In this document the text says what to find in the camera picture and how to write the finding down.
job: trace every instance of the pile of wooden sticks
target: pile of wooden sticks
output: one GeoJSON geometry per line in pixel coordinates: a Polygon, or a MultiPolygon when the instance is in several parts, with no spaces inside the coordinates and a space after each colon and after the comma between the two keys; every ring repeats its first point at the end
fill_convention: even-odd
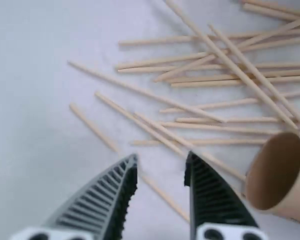
{"type": "MultiPolygon", "coordinates": [[[[216,103],[206,103],[200,105],[186,105],[170,98],[157,95],[147,89],[137,87],[135,85],[117,80],[111,76],[105,75],[99,71],[89,69],[79,63],[69,61],[68,63],[89,75],[108,81],[109,83],[129,89],[138,94],[147,96],[159,102],[170,105],[172,108],[163,109],[161,113],[178,113],[189,112],[197,117],[178,117],[175,122],[158,122],[140,113],[131,113],[114,103],[99,92],[95,96],[108,104],[114,110],[121,113],[126,118],[133,121],[136,125],[149,133],[155,140],[136,140],[135,145],[156,145],[159,143],[165,144],[184,159],[187,157],[188,150],[193,150],[195,146],[205,145],[229,145],[229,144],[254,144],[262,145],[266,139],[185,139],[168,128],[186,128],[186,129],[203,129],[213,131],[247,133],[258,135],[275,135],[280,131],[263,130],[250,127],[232,127],[225,126],[224,123],[285,123],[289,131],[300,133],[300,111],[297,110],[289,101],[290,98],[300,97],[300,91],[279,92],[274,87],[274,83],[297,83],[300,82],[300,62],[263,62],[252,64],[242,52],[255,51],[259,49],[274,48],[300,43],[300,11],[289,9],[268,2],[258,0],[242,0],[243,8],[247,11],[252,11],[267,16],[280,18],[289,23],[278,27],[271,31],[249,32],[240,34],[225,35],[221,31],[210,25],[210,29],[215,35],[207,35],[201,32],[198,27],[176,6],[172,0],[165,0],[165,3],[174,13],[179,16],[182,21],[193,30],[194,36],[174,36],[160,39],[146,40],[130,40],[121,41],[119,44],[123,46],[133,45],[148,45],[148,44],[167,44],[167,43],[183,43],[192,41],[204,42],[211,51],[198,52],[183,56],[163,57],[157,59],[148,59],[129,63],[120,63],[116,66],[120,73],[153,73],[161,72],[154,82],[165,82],[171,84],[172,87],[211,87],[211,86],[236,86],[247,85],[256,98],[244,98],[233,101],[224,101],[216,103]],[[287,39],[272,40],[270,38],[281,36],[287,39]],[[235,45],[230,39],[242,39],[235,45]],[[220,49],[215,41],[222,41],[227,48],[220,49]],[[238,62],[233,62],[228,55],[234,55],[238,62]],[[222,64],[212,64],[211,61],[219,59],[222,64]],[[190,61],[185,64],[175,65],[160,65],[171,62],[190,61]],[[218,74],[201,77],[176,77],[180,73],[186,71],[202,71],[202,70],[229,70],[229,74],[218,74]],[[271,95],[266,94],[260,86],[265,87],[271,95]],[[238,105],[248,105],[263,102],[271,109],[276,117],[233,117],[223,118],[215,114],[208,113],[206,110],[215,108],[226,108],[238,105]],[[285,109],[278,107],[277,103],[281,103],[285,109]],[[179,145],[185,147],[187,152],[183,151],[179,145]]],[[[119,152],[119,148],[114,144],[114,141],[108,139],[102,131],[72,103],[70,108],[81,118],[112,150],[119,152]]],[[[204,159],[227,172],[228,174],[245,181],[245,176],[237,170],[227,166],[219,159],[215,158],[208,152],[201,154],[204,159]]]]}

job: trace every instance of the brown cardboard tube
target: brown cardboard tube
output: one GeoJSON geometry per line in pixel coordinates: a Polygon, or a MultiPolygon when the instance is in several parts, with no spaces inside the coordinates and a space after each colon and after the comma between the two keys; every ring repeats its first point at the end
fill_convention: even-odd
{"type": "Polygon", "coordinates": [[[253,161],[245,195],[256,209],[300,222],[300,135],[271,137],[253,161]]]}

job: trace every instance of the screw hole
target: screw hole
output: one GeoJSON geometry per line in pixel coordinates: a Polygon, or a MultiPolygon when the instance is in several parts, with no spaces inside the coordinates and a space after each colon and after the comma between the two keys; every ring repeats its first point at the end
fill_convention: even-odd
{"type": "Polygon", "coordinates": [[[224,236],[215,229],[208,229],[204,232],[204,237],[209,240],[223,240],[224,236]]]}
{"type": "Polygon", "coordinates": [[[261,240],[261,238],[254,233],[248,232],[243,235],[243,240],[261,240]]]}
{"type": "Polygon", "coordinates": [[[48,240],[49,236],[46,233],[38,233],[29,238],[29,240],[48,240]]]}

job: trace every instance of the wooden stick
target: wooden stick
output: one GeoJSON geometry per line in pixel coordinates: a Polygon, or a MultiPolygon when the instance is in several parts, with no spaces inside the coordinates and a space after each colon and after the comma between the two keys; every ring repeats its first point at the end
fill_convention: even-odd
{"type": "Polygon", "coordinates": [[[141,118],[143,121],[145,121],[147,124],[149,124],[152,127],[154,127],[155,129],[158,129],[159,131],[161,131],[165,135],[169,136],[173,140],[175,140],[178,143],[184,145],[189,150],[192,150],[192,149],[195,148],[195,145],[193,145],[191,142],[188,142],[183,137],[180,137],[180,136],[174,134],[173,132],[169,131],[168,129],[166,129],[165,127],[163,127],[162,125],[160,125],[159,123],[156,123],[155,121],[150,120],[149,118],[145,117],[144,115],[142,115],[140,113],[135,112],[134,114],[137,115],[139,118],[141,118]]]}
{"type": "Polygon", "coordinates": [[[184,220],[190,223],[190,217],[185,213],[178,205],[170,198],[164,191],[162,191],[156,184],[145,174],[140,174],[141,179],[155,191],[177,214],[179,214],[184,220]]]}
{"type": "MultiPolygon", "coordinates": [[[[241,51],[255,51],[255,50],[260,50],[260,49],[268,49],[268,48],[282,47],[282,46],[295,45],[295,44],[300,44],[300,37],[292,37],[292,38],[284,39],[284,40],[276,40],[276,41],[269,41],[266,43],[253,44],[253,45],[241,48],[241,51]]],[[[156,65],[156,64],[171,63],[171,62],[177,62],[177,61],[195,60],[195,59],[201,59],[203,57],[206,57],[209,54],[210,54],[210,52],[203,51],[203,52],[192,53],[192,54],[182,55],[182,56],[159,57],[159,58],[153,58],[153,59],[142,60],[142,61],[119,63],[115,66],[115,68],[116,69],[128,69],[128,68],[151,66],[151,65],[156,65]]],[[[202,64],[203,63],[193,64],[189,67],[189,69],[195,68],[202,64]]]]}
{"type": "MultiPolygon", "coordinates": [[[[241,63],[236,63],[241,69],[246,69],[241,63]]],[[[286,69],[286,68],[300,68],[300,62],[261,62],[255,63],[254,66],[259,69],[286,69]]],[[[168,72],[179,66],[144,66],[144,67],[131,67],[118,69],[119,73],[130,74],[130,73],[157,73],[157,72],[168,72]]],[[[225,70],[228,67],[224,64],[205,64],[191,68],[191,71],[198,70],[225,70]]]]}
{"type": "Polygon", "coordinates": [[[125,83],[123,81],[118,81],[116,79],[114,79],[113,77],[110,77],[110,76],[107,76],[101,72],[98,72],[98,71],[95,71],[95,70],[91,70],[91,69],[88,69],[86,67],[84,67],[83,65],[80,65],[78,63],[74,63],[74,62],[68,62],[71,66],[87,73],[87,74],[90,74],[90,75],[93,75],[95,77],[98,77],[98,78],[101,78],[101,79],[104,79],[112,84],[116,84],[116,85],[119,85],[121,87],[124,87],[126,89],[130,89],[130,90],[133,90],[139,94],[142,94],[142,95],[145,95],[145,96],[148,96],[150,98],[153,98],[155,100],[158,100],[160,102],[163,102],[163,103],[166,103],[166,104],[169,104],[169,105],[172,105],[172,106],[175,106],[177,108],[180,108],[180,109],[184,109],[186,111],[189,111],[190,113],[194,113],[194,114],[197,114],[197,115],[200,115],[200,116],[204,116],[204,117],[208,117],[208,118],[212,118],[218,122],[224,122],[222,118],[220,117],[217,117],[215,116],[214,114],[210,114],[208,112],[205,112],[201,109],[198,109],[198,108],[194,108],[194,107],[191,107],[191,106],[187,106],[187,105],[184,105],[184,104],[181,104],[181,103],[178,103],[176,101],[173,101],[169,98],[166,98],[166,97],[162,97],[162,96],[158,96],[158,95],[155,95],[154,93],[148,91],[148,90],[145,90],[145,89],[142,89],[140,87],[137,87],[137,86],[134,86],[132,84],[128,84],[128,83],[125,83]]]}
{"type": "Polygon", "coordinates": [[[104,101],[110,107],[112,107],[113,109],[117,110],[119,113],[121,113],[122,115],[124,115],[126,118],[132,120],[140,128],[142,128],[143,130],[145,130],[152,137],[158,139],[160,142],[162,142],[163,144],[165,144],[168,148],[170,148],[171,150],[173,150],[175,153],[179,154],[184,159],[187,158],[187,154],[185,154],[183,151],[181,151],[180,148],[178,148],[176,145],[174,145],[168,139],[166,139],[165,137],[163,137],[162,135],[160,135],[159,133],[157,133],[156,131],[154,131],[150,127],[148,127],[146,124],[144,124],[143,122],[141,122],[140,120],[138,120],[137,118],[135,118],[131,113],[129,113],[128,111],[124,110],[122,107],[120,107],[119,105],[117,105],[116,103],[114,103],[113,101],[111,101],[110,99],[108,99],[105,96],[101,95],[99,92],[95,92],[94,95],[97,96],[102,101],[104,101]]]}
{"type": "MultiPolygon", "coordinates": [[[[267,139],[248,139],[248,138],[231,138],[231,139],[187,139],[193,145],[205,146],[205,145],[262,145],[267,139]]],[[[161,144],[157,140],[134,140],[132,142],[134,146],[156,146],[161,144]]]]}
{"type": "MultiPolygon", "coordinates": [[[[269,77],[267,78],[270,83],[273,84],[287,84],[287,83],[300,83],[300,76],[283,76],[283,77],[269,77]]],[[[198,88],[198,87],[228,87],[238,86],[244,84],[240,79],[236,80],[217,80],[217,81],[194,81],[194,82],[179,82],[172,83],[173,88],[198,88]]]]}
{"type": "Polygon", "coordinates": [[[180,122],[169,122],[160,121],[158,122],[163,127],[170,128],[182,128],[182,129],[203,129],[203,130],[214,130],[221,132],[233,132],[243,134],[264,134],[264,135],[275,135],[281,133],[279,130],[263,130],[250,127],[229,127],[229,126],[217,126],[217,125],[206,125],[206,124],[194,124],[194,123],[180,123],[180,122]]]}
{"type": "MultiPolygon", "coordinates": [[[[160,124],[156,123],[155,121],[150,120],[149,118],[143,116],[142,114],[136,113],[136,115],[141,118],[142,120],[144,120],[146,123],[148,123],[149,125],[151,125],[152,127],[154,127],[155,129],[160,130],[161,132],[163,132],[164,134],[166,134],[167,136],[169,136],[170,138],[172,138],[173,140],[177,141],[178,143],[184,145],[185,147],[187,147],[189,150],[193,150],[194,149],[194,145],[190,142],[188,142],[187,140],[185,140],[184,138],[174,134],[173,132],[171,132],[170,130],[166,129],[165,127],[161,126],[160,124]]],[[[223,162],[221,162],[220,160],[216,159],[214,156],[212,156],[211,154],[207,153],[207,152],[203,152],[202,156],[209,162],[217,165],[218,167],[220,167],[222,170],[224,170],[225,172],[233,175],[234,177],[238,178],[239,180],[245,181],[246,177],[241,175],[240,173],[238,173],[236,170],[232,169],[231,167],[228,167],[227,165],[225,165],[223,162]]]]}
{"type": "MultiPolygon", "coordinates": [[[[291,92],[283,92],[282,95],[285,98],[295,98],[300,97],[300,91],[291,91],[291,92]]],[[[232,100],[232,101],[221,101],[221,102],[215,102],[215,103],[206,103],[206,104],[199,104],[195,105],[196,108],[199,109],[217,109],[217,108],[226,108],[226,107],[234,107],[239,105],[247,105],[247,104],[257,104],[261,101],[258,98],[248,97],[238,100],[232,100]]],[[[166,108],[159,111],[160,113],[182,113],[184,112],[182,109],[179,108],[166,108]]]]}
{"type": "MultiPolygon", "coordinates": [[[[295,117],[291,117],[291,120],[298,122],[295,117]]],[[[178,117],[175,120],[177,123],[187,124],[213,124],[215,121],[206,117],[178,117]]],[[[227,119],[229,124],[247,124],[247,123],[283,123],[280,118],[271,116],[256,116],[256,117],[230,117],[227,119]]]]}
{"type": "MultiPolygon", "coordinates": [[[[255,79],[255,75],[251,72],[245,73],[249,78],[255,79]]],[[[280,70],[280,71],[264,71],[262,75],[267,78],[274,78],[277,76],[280,77],[289,77],[289,76],[300,76],[300,69],[294,70],[280,70]]],[[[170,84],[176,83],[193,83],[193,82],[210,82],[210,81],[224,81],[224,80],[237,80],[239,77],[235,74],[216,74],[216,75],[207,75],[207,76],[195,76],[195,77],[175,77],[166,80],[170,84]]]]}
{"type": "MultiPolygon", "coordinates": [[[[243,32],[243,33],[233,33],[227,34],[229,39],[249,39],[257,35],[266,33],[266,31],[253,31],[253,32],[243,32]]],[[[300,28],[291,29],[286,32],[282,32],[277,36],[293,36],[300,35],[300,28]]],[[[218,40],[218,37],[215,35],[208,35],[209,38],[218,40]]],[[[120,46],[142,46],[142,45],[151,45],[151,44],[173,44],[173,43],[189,43],[189,42],[199,42],[201,41],[199,37],[195,35],[190,36],[168,36],[161,38],[151,38],[151,39],[139,39],[139,40],[124,40],[119,41],[120,46]]]]}
{"type": "Polygon", "coordinates": [[[300,123],[300,111],[297,110],[282,94],[270,83],[270,81],[243,55],[243,53],[220,30],[210,25],[210,29],[229,47],[232,53],[251,71],[251,73],[275,96],[282,105],[300,123]]]}
{"type": "MultiPolygon", "coordinates": [[[[203,35],[201,33],[201,30],[195,26],[195,24],[183,14],[182,10],[177,7],[171,0],[165,0],[166,4],[182,19],[182,21],[187,24],[197,35],[202,39],[202,41],[205,42],[206,45],[223,61],[224,64],[226,64],[240,79],[247,84],[254,92],[255,94],[264,101],[284,122],[286,122],[291,128],[298,129],[297,125],[271,100],[269,96],[267,96],[255,83],[252,81],[227,55],[220,50],[217,45],[214,44],[213,41],[210,40],[210,38],[207,35],[203,35]]],[[[273,31],[274,35],[277,34],[279,31],[283,29],[283,27],[279,27],[279,29],[273,31]]],[[[257,36],[255,39],[258,41],[261,41],[265,38],[271,37],[271,34],[267,34],[264,36],[257,36]]],[[[248,39],[245,41],[245,43],[240,43],[239,45],[246,46],[247,44],[252,44],[254,41],[251,39],[248,39]]]]}
{"type": "Polygon", "coordinates": [[[288,20],[288,21],[295,21],[300,18],[300,16],[298,16],[298,15],[294,15],[294,14],[283,12],[283,11],[273,10],[270,8],[257,6],[257,5],[253,5],[253,4],[249,4],[249,3],[245,3],[243,5],[243,9],[250,11],[250,12],[257,13],[257,14],[262,14],[262,15],[266,15],[269,17],[282,19],[282,20],[288,20]]]}
{"type": "Polygon", "coordinates": [[[164,64],[164,63],[171,63],[171,62],[177,62],[177,61],[199,59],[199,58],[203,58],[207,55],[209,55],[209,53],[203,51],[203,52],[191,53],[191,54],[182,55],[182,56],[167,56],[167,57],[159,57],[159,58],[153,58],[153,59],[148,59],[148,60],[119,63],[119,64],[115,65],[114,67],[116,69],[129,69],[129,68],[136,68],[136,67],[143,67],[143,66],[151,66],[151,65],[155,65],[155,64],[164,64]]]}
{"type": "Polygon", "coordinates": [[[239,180],[241,180],[243,182],[246,181],[246,176],[240,174],[237,170],[229,167],[228,165],[226,165],[225,163],[223,163],[219,159],[215,158],[210,153],[208,153],[208,152],[202,152],[201,155],[202,155],[202,157],[203,157],[204,160],[208,160],[209,162],[217,165],[219,168],[221,168],[225,172],[231,174],[232,176],[238,178],[239,180]]]}
{"type": "MultiPolygon", "coordinates": [[[[166,0],[165,3],[166,3],[166,4],[174,11],[174,13],[175,13],[176,15],[178,15],[178,16],[182,19],[182,21],[183,21],[183,22],[184,22],[184,23],[185,23],[192,31],[194,31],[194,32],[196,33],[196,35],[197,35],[202,41],[204,41],[205,43],[206,43],[207,40],[211,41],[207,35],[203,35],[203,34],[201,33],[201,30],[200,30],[199,28],[197,28],[197,26],[196,26],[196,25],[195,25],[195,24],[194,24],[187,16],[185,16],[185,15],[183,14],[182,10],[181,10],[179,7],[177,7],[171,0],[166,0]]],[[[293,28],[296,28],[296,27],[300,26],[300,19],[299,19],[299,17],[297,17],[297,19],[295,19],[295,20],[296,20],[296,21],[290,22],[290,23],[288,23],[288,24],[286,24],[286,25],[283,25],[283,26],[277,28],[276,30],[268,31],[268,32],[266,32],[266,33],[264,33],[264,34],[257,35],[257,36],[255,36],[255,37],[253,37],[253,38],[250,38],[250,39],[248,39],[248,40],[245,40],[245,41],[239,43],[237,46],[238,46],[238,48],[244,48],[244,47],[250,46],[250,45],[252,45],[252,44],[255,44],[255,43],[257,43],[257,42],[260,42],[260,41],[262,41],[262,40],[268,39],[268,38],[270,38],[270,37],[272,37],[272,36],[278,35],[278,34],[280,34],[280,33],[286,32],[286,31],[288,31],[288,30],[290,30],[290,29],[293,29],[293,28]]],[[[229,53],[229,51],[228,51],[227,49],[226,49],[226,50],[223,50],[223,51],[224,51],[224,52],[223,52],[224,54],[228,54],[228,53],[229,53]]],[[[175,76],[176,74],[182,73],[182,72],[184,72],[184,71],[187,71],[187,70],[190,69],[190,68],[193,68],[193,67],[195,67],[195,66],[199,66],[199,65],[201,65],[201,64],[203,64],[203,63],[206,63],[206,62],[211,61],[211,60],[214,60],[214,59],[216,59],[216,56],[215,56],[215,55],[210,55],[210,56],[201,58],[201,59],[199,59],[199,60],[197,60],[197,61],[194,61],[194,62],[191,62],[191,63],[189,63],[189,64],[186,64],[186,65],[184,65],[184,66],[182,66],[182,67],[179,67],[179,68],[177,68],[177,69],[174,69],[174,70],[172,70],[172,71],[165,72],[165,73],[161,74],[161,75],[160,75],[157,79],[155,79],[154,81],[155,81],[155,82],[163,81],[163,80],[165,80],[165,79],[168,79],[168,78],[171,78],[171,77],[175,76]]]]}
{"type": "Polygon", "coordinates": [[[267,9],[282,11],[288,14],[300,16],[300,10],[291,9],[285,6],[280,6],[277,2],[268,2],[260,0],[241,0],[244,4],[253,4],[267,9]]]}
{"type": "Polygon", "coordinates": [[[116,153],[119,153],[119,149],[114,144],[114,142],[111,141],[110,138],[108,138],[106,135],[104,135],[94,122],[87,119],[75,103],[70,103],[69,107],[73,111],[73,113],[77,115],[110,149],[112,149],[116,153]]]}

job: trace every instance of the white backdrop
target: white backdrop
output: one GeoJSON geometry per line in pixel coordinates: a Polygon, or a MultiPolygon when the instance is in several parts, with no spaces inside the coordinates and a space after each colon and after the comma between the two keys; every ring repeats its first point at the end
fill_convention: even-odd
{"type": "MultiPolygon", "coordinates": [[[[226,33],[270,30],[284,23],[245,12],[233,0],[175,2],[206,32],[210,32],[209,23],[226,33]]],[[[300,0],[279,2],[300,9],[300,0]]],[[[0,0],[0,240],[25,226],[43,223],[82,185],[119,159],[74,116],[69,110],[70,102],[77,103],[123,153],[137,152],[145,171],[181,208],[189,211],[189,190],[183,186],[184,159],[164,146],[130,146],[132,140],[150,137],[97,100],[93,93],[99,91],[128,110],[154,120],[172,121],[176,115],[159,114],[166,105],[67,65],[67,60],[79,61],[121,81],[188,104],[253,96],[245,86],[171,89],[152,82],[157,74],[119,75],[113,68],[118,62],[206,50],[204,44],[198,43],[129,48],[117,45],[119,40],[187,34],[191,31],[161,0],[0,0]]],[[[300,45],[251,52],[247,56],[255,63],[300,62],[300,45]]],[[[278,88],[300,90],[300,84],[278,88]]],[[[300,109],[300,99],[293,103],[300,109]]],[[[213,113],[224,117],[271,115],[267,107],[258,105],[213,113]]],[[[174,131],[197,138],[237,136],[203,130],[174,131]]],[[[205,149],[242,174],[259,150],[256,146],[205,149]]],[[[235,179],[224,176],[240,187],[235,179]]],[[[272,240],[300,240],[300,224],[252,213],[272,240]]],[[[125,240],[189,238],[189,225],[142,181],[126,219],[125,240]]]]}

